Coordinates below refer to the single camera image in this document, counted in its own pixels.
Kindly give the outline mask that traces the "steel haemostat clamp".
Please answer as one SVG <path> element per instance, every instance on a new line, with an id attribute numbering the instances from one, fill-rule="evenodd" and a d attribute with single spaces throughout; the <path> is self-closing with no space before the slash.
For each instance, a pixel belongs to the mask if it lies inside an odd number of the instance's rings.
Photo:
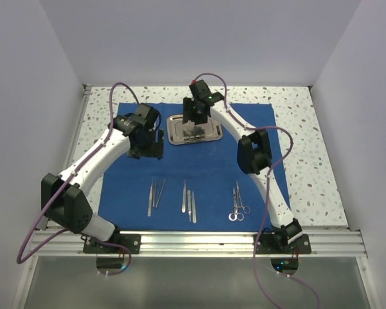
<path id="1" fill-rule="evenodd" d="M 236 190 L 236 193 L 237 193 L 239 210 L 241 209 L 243 211 L 243 214 L 249 214 L 250 213 L 250 208 L 248 206 L 245 206 L 244 203 L 243 203 L 243 199 L 242 199 L 241 191 L 240 191 L 240 187 L 239 187 L 239 182 L 236 182 L 235 190 Z"/>
<path id="2" fill-rule="evenodd" d="M 205 130 L 198 126 L 186 130 L 186 137 L 189 142 L 199 142 L 203 139 L 204 135 Z"/>

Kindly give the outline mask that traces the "thin steel tweezers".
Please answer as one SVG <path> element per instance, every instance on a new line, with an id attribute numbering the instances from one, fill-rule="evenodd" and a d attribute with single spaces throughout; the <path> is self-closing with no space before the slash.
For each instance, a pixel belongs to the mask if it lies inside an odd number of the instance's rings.
<path id="1" fill-rule="evenodd" d="M 163 194 L 163 190 L 164 190 L 165 183 L 166 183 L 166 178 L 163 179 L 163 181 L 162 181 L 162 183 L 161 183 L 161 186 L 160 186 L 160 189 L 159 189 L 159 191 L 158 191 L 158 196 L 157 196 L 157 199 L 156 199 L 155 208 L 158 208 L 158 205 L 159 205 L 159 203 L 160 203 L 161 196 L 162 196 L 162 194 Z"/>

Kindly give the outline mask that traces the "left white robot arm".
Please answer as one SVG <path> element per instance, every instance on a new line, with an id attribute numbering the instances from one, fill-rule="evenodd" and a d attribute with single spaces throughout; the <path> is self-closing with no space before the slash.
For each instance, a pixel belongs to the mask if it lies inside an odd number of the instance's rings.
<path id="1" fill-rule="evenodd" d="M 133 113 L 113 117 L 94 145 L 58 175 L 47 174 L 41 181 L 44 216 L 75 234 L 98 239 L 106 252 L 119 249 L 117 227 L 93 212 L 87 195 L 96 181 L 122 155 L 131 158 L 163 157 L 160 112 L 141 103 Z"/>

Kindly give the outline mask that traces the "steel surgical scissors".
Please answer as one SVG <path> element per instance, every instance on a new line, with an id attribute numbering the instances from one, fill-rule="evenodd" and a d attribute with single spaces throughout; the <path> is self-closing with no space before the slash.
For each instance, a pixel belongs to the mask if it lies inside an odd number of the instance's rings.
<path id="1" fill-rule="evenodd" d="M 233 189 L 233 207 L 232 207 L 231 213 L 228 215 L 228 219 L 230 221 L 244 220 L 244 214 L 239 212 L 239 204 L 238 204 L 237 193 L 235 189 Z"/>

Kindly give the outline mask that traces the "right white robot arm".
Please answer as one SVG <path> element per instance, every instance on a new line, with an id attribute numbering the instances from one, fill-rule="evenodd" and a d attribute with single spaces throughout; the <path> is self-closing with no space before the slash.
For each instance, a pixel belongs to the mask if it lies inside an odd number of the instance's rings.
<path id="1" fill-rule="evenodd" d="M 204 124 L 209 118 L 219 122 L 237 141 L 237 164 L 256 184 L 271 221 L 273 244 L 279 252 L 289 252 L 302 236 L 302 228 L 285 200 L 276 176 L 269 129 L 277 126 L 255 127 L 247 122 L 228 103 L 226 95 L 211 92 L 204 80 L 190 83 L 191 98 L 183 99 L 183 121 Z"/>

